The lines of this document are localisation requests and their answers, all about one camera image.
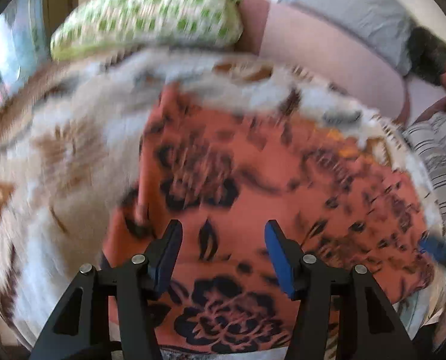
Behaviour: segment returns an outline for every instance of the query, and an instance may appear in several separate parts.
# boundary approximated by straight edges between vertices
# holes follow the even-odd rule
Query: pink bed frame
[[[242,0],[239,9],[238,51],[305,66],[398,123],[413,122],[446,96],[441,87],[404,78],[357,37],[307,9],[268,0]]]

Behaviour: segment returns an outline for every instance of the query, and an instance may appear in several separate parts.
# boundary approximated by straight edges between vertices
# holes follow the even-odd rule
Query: metal bolt
[[[368,269],[364,265],[358,264],[355,266],[354,270],[357,272],[357,274],[364,275],[366,272],[368,272]]]
[[[93,266],[91,264],[83,264],[80,267],[80,273],[87,275],[92,271],[92,269],[93,269]]]
[[[316,257],[313,256],[312,254],[305,254],[303,256],[303,261],[306,262],[307,264],[314,264],[316,263]]]
[[[131,262],[135,265],[138,264],[143,264],[146,260],[146,257],[144,254],[135,254],[132,258],[131,258]]]

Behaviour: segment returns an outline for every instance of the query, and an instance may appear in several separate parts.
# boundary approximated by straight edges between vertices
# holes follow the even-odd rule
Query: bedsheet
[[[164,83],[175,80],[206,106],[225,110],[271,111],[294,88],[298,112],[318,124],[328,110],[359,110],[359,125],[342,134],[407,171],[429,231],[441,233],[431,183],[397,127],[304,67],[170,49],[52,67],[0,114],[0,315],[27,346],[79,266],[98,265],[110,212],[138,178],[150,109]],[[437,268],[430,286],[395,306],[410,335],[438,309],[445,284]]]

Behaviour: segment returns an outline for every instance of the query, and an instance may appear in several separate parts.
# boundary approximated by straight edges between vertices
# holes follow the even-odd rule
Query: green pillow
[[[55,31],[51,54],[61,60],[133,44],[226,47],[242,31],[236,0],[91,0]]]

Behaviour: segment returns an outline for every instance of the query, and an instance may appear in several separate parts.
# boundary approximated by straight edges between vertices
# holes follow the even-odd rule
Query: gray pillow
[[[282,0],[302,5],[361,38],[406,75],[411,61],[406,49],[414,21],[396,0]]]

